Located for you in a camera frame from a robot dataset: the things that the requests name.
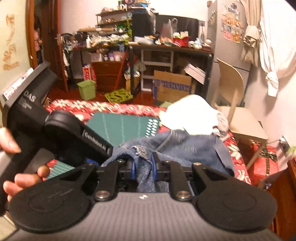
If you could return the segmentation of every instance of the black circular cover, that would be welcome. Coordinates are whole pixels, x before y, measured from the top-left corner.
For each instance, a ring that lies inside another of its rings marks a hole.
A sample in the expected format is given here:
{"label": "black circular cover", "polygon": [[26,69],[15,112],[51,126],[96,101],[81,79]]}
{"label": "black circular cover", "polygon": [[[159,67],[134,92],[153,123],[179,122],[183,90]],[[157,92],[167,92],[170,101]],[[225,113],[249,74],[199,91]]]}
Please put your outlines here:
{"label": "black circular cover", "polygon": [[234,232],[268,228],[277,209],[269,193],[239,180],[211,182],[197,196],[196,205],[206,221]]}
{"label": "black circular cover", "polygon": [[79,222],[88,212],[87,195],[73,182],[46,181],[19,192],[9,204],[9,213],[19,228],[51,233]]}

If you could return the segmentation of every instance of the red tablecloth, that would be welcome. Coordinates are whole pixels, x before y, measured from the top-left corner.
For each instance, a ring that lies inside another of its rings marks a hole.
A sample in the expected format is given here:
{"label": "red tablecloth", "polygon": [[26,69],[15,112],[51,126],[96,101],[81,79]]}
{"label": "red tablecloth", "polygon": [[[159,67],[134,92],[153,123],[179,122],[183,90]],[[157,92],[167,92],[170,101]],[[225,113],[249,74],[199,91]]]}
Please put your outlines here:
{"label": "red tablecloth", "polygon": [[[158,117],[159,111],[166,111],[163,107],[152,107],[138,104],[111,104],[108,102],[94,101],[79,101],[79,100],[64,100],[57,99],[53,101],[47,108],[49,112],[54,110],[66,110],[74,114],[78,119],[86,123],[95,112],[107,112],[126,115],[143,115]],[[166,127],[161,127],[159,131],[168,130]],[[246,166],[242,159],[237,143],[231,132],[228,133],[229,138],[224,142],[228,148],[232,161],[235,165],[235,177],[243,182],[251,184]],[[55,160],[48,163],[49,166],[54,166]]]}

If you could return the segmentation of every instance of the white curtain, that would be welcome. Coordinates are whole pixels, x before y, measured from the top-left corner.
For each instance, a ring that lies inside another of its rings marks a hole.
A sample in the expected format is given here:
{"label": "white curtain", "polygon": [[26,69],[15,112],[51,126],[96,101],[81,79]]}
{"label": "white curtain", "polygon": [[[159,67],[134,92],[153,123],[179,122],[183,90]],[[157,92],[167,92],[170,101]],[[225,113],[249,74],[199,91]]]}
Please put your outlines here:
{"label": "white curtain", "polygon": [[279,79],[296,67],[296,12],[285,0],[262,0],[260,61],[268,95],[276,97]]}
{"label": "white curtain", "polygon": [[241,0],[247,18],[247,29],[244,36],[244,47],[241,59],[250,61],[258,67],[260,30],[257,28],[260,19],[261,1],[260,0]]}

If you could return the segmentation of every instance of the trash can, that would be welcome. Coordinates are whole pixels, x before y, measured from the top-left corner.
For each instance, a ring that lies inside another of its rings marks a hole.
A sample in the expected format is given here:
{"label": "trash can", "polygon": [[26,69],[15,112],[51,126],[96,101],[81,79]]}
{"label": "trash can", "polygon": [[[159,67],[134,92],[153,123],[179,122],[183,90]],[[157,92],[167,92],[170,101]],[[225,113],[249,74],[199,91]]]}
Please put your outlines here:
{"label": "trash can", "polygon": [[96,82],[93,80],[86,80],[77,84],[79,87],[80,96],[83,100],[87,101],[96,97],[95,84]]}

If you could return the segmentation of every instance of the finger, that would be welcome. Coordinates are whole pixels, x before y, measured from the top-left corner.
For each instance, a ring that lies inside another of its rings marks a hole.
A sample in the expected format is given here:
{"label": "finger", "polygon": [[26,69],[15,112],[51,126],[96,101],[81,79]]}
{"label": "finger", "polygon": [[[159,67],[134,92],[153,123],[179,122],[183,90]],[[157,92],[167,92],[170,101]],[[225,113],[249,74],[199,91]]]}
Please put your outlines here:
{"label": "finger", "polygon": [[8,153],[20,153],[21,149],[7,128],[0,129],[0,146]]}
{"label": "finger", "polygon": [[5,181],[3,183],[3,189],[10,196],[14,196],[15,194],[23,190],[21,187],[10,181]]}
{"label": "finger", "polygon": [[7,196],[7,201],[10,202],[11,199],[12,199],[12,196],[8,195],[8,196]]}
{"label": "finger", "polygon": [[42,179],[37,174],[17,174],[15,176],[15,184],[21,188],[31,187],[41,181]]}
{"label": "finger", "polygon": [[38,168],[37,174],[39,177],[48,177],[50,174],[50,169],[46,165],[41,166]]}

